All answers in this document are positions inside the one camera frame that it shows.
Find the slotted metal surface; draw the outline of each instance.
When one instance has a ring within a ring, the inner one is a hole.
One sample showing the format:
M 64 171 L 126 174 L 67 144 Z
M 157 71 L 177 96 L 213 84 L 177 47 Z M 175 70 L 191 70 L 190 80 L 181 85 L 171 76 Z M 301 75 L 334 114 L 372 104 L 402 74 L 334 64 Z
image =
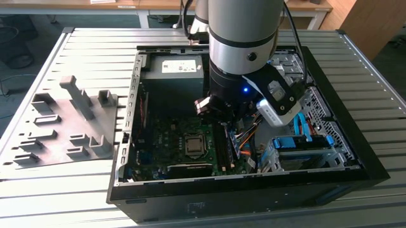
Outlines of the slotted metal surface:
M 329 205 L 235 217 L 199 218 L 161 224 L 193 226 L 227 222 L 222 227 L 361 227 L 406 223 L 406 114 L 404 101 L 364 59 L 346 36 L 334 31 L 301 31 L 358 127 L 381 158 L 392 179 L 357 191 Z M 171 29 L 78 28 L 62 35 L 34 87 L 2 138 L 14 139 L 14 126 L 32 94 L 58 86 L 59 78 L 75 75 L 88 95 L 110 89 L 119 95 L 115 141 L 122 140 L 128 84 L 138 45 L 186 45 L 182 31 Z M 279 33 L 279 44 L 294 45 L 293 33 Z M 0 173 L 2 227 L 131 227 L 136 223 L 106 204 L 112 161 L 90 161 Z

